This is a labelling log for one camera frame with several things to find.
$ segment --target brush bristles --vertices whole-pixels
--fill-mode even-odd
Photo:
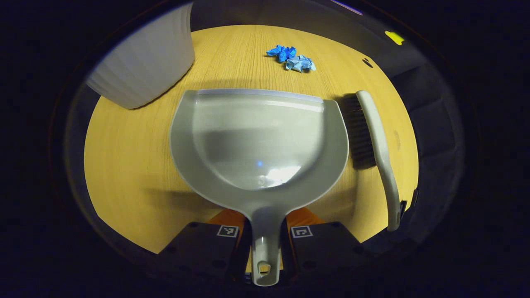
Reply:
[[[346,124],[351,159],[355,169],[368,169],[376,165],[372,138],[363,109],[355,94],[345,94],[340,100],[340,110]]]

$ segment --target dustpan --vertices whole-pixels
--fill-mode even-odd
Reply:
[[[249,219],[252,281],[270,286],[279,278],[282,221],[337,182],[348,135],[335,101],[270,90],[188,90],[171,124],[170,149],[196,193]]]

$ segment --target yellow sticker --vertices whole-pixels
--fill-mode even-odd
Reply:
[[[385,31],[385,34],[390,37],[390,39],[392,39],[395,43],[397,43],[399,46],[405,41],[401,36],[399,36],[397,33],[395,32],[389,32],[389,31]]]

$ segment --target wooden surface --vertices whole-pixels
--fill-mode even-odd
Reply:
[[[161,97],[134,110],[101,98],[93,112],[85,143],[86,184],[96,212],[114,230],[158,253],[187,223],[206,222],[222,210],[195,194],[171,160],[169,127],[187,89],[270,89],[323,99],[367,90],[383,121],[400,197],[410,202],[418,182],[416,139],[398,93],[370,57],[330,39],[280,27],[218,27],[192,32],[192,39],[193,66]],[[275,57],[266,56],[277,44],[296,47],[317,70],[286,71]],[[387,225],[377,168],[356,171],[351,159],[338,183],[308,208],[324,221],[342,222],[361,242]]]

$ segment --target blue debris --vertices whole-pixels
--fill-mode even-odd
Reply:
[[[267,55],[278,56],[278,61],[280,63],[283,63],[287,59],[291,59],[296,56],[296,48],[295,47],[282,47],[281,45],[277,45],[276,48],[270,51],[267,51]]]
[[[299,72],[303,72],[304,70],[316,70],[316,66],[311,60],[311,58],[307,58],[304,55],[300,55],[298,57],[294,57],[292,59],[287,59],[287,64],[285,65],[286,69],[294,69]]]

